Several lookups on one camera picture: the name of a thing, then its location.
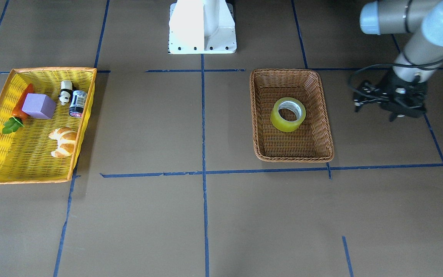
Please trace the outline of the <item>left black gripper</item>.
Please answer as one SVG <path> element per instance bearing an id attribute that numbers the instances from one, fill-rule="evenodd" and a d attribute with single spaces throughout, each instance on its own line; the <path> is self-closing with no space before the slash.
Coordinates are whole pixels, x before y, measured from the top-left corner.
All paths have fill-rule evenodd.
<path id="1" fill-rule="evenodd" d="M 390 112 L 389 122 L 395 121 L 400 116 L 420 118 L 427 112 L 425 100 L 428 83 L 420 82 L 418 75 L 413 81 L 405 81 L 395 72 L 387 72 L 379 82 L 379 90 L 385 97 L 379 107 Z"/>

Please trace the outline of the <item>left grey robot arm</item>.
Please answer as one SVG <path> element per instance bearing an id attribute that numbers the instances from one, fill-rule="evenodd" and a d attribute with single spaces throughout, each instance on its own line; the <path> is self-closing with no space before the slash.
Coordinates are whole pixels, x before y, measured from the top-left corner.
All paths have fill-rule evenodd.
<path id="1" fill-rule="evenodd" d="M 355 112 L 378 104 L 390 112 L 391 122 L 398 117 L 422 117 L 427 82 L 443 64 L 443 0 L 375 0 L 362 8 L 359 25 L 365 34 L 409 33 L 411 38 L 394 62 L 358 70 L 389 67 L 378 84 L 365 80 L 354 88 L 348 80 Z"/>

